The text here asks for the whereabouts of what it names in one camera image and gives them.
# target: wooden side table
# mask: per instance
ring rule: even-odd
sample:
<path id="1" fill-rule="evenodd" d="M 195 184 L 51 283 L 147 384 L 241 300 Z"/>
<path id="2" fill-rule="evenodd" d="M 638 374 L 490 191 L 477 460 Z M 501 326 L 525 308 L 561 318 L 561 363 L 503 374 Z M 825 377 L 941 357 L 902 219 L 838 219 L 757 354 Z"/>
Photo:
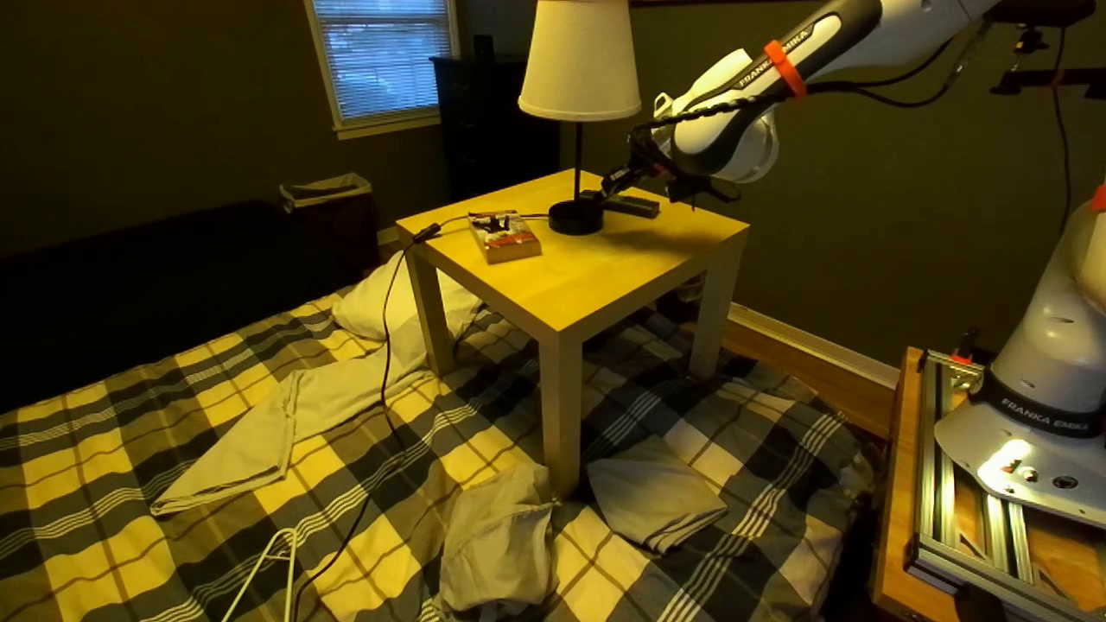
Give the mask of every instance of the wooden side table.
<path id="1" fill-rule="evenodd" d="M 871 599 L 877 608 L 904 620 L 959 620 L 953 596 L 909 575 L 909 543 L 921 516 L 921 407 L 923 407 L 923 350 L 909 350 L 899 380 L 899 423 L 892 431 L 892 472 L 886 495 L 886 533 L 876 564 Z M 983 533 L 983 492 L 959 483 L 953 522 L 962 533 Z M 1042 582 L 1076 600 L 1081 612 L 1106 608 L 1106 533 L 1027 513 L 1027 535 Z"/>
<path id="2" fill-rule="evenodd" d="M 598 191 L 603 181 L 584 172 L 580 184 L 584 191 Z M 690 275 L 704 275 L 690 374 L 707 377 L 718 361 L 718 334 L 745 234 L 744 220 L 672 205 L 646 191 L 628 194 L 657 202 L 657 219 L 606 213 L 606 229 L 596 234 L 556 234 L 547 212 L 569 194 L 573 172 L 562 169 L 397 220 L 411 255 L 429 357 L 440 374 L 452 368 L 452 350 L 434 270 L 470 288 L 486 308 L 539 343 L 543 453 L 553 495 L 561 497 L 580 479 L 584 343 Z M 486 265 L 470 234 L 470 212 L 528 213 L 525 226 L 539 234 L 543 255 Z M 441 226 L 441 232 L 416 241 L 429 226 Z"/>

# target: lamp base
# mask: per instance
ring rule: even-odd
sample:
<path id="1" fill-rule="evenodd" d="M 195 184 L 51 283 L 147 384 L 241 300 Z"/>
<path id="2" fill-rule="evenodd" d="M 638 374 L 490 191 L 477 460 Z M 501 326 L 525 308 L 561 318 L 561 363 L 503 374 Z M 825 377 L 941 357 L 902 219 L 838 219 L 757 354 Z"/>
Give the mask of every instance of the lamp base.
<path id="1" fill-rule="evenodd" d="M 577 194 L 548 207 L 548 229 L 562 234 L 591 234 L 603 229 L 603 194 Z"/>

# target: bed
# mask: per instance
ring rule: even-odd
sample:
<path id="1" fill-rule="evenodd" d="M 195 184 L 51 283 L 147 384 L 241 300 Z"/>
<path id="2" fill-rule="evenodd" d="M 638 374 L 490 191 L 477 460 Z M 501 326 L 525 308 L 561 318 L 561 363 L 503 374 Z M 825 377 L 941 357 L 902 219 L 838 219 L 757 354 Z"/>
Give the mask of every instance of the bed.
<path id="1" fill-rule="evenodd" d="M 0 416 L 0 620 L 477 620 L 440 591 L 452 502 L 539 464 L 536 354 L 486 310 L 456 374 L 411 369 L 271 483 L 152 516 L 289 374 L 384 350 L 335 320 L 343 293 Z M 517 620 L 818 620 L 876 483 L 858 435 L 764 363 L 688 380 L 684 357 L 654 310 L 586 343 L 584 460 L 665 438 L 726 513 L 654 553 L 584 483 Z"/>

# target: gray cloth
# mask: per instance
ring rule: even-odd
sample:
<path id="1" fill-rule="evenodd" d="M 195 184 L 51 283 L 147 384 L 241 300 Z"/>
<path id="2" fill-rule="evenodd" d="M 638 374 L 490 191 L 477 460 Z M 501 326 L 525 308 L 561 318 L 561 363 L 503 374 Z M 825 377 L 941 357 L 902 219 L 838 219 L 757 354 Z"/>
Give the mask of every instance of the gray cloth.
<path id="1" fill-rule="evenodd" d="M 548 596 L 548 470 L 523 464 L 452 502 L 441 600 L 452 612 L 539 606 Z"/>
<path id="2" fill-rule="evenodd" d="M 657 553 L 681 545 L 726 513 L 721 497 L 657 435 L 586 464 L 586 479 L 603 520 Z"/>
<path id="3" fill-rule="evenodd" d="M 343 361 L 283 377 L 281 388 L 180 472 L 147 513 L 177 516 L 281 479 L 295 442 L 361 416 L 381 396 L 384 369 L 387 392 L 408 384 L 411 369 L 425 361 L 416 328 L 417 326 L 404 328 L 394 350 L 384 344 L 368 361 Z"/>

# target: window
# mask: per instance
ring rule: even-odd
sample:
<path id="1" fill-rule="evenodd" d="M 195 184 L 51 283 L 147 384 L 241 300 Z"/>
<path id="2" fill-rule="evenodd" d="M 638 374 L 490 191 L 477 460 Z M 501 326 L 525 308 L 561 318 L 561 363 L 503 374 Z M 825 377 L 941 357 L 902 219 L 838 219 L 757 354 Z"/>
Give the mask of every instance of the window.
<path id="1" fill-rule="evenodd" d="M 452 0 L 305 0 L 338 138 L 440 122 L 431 55 L 456 52 Z"/>

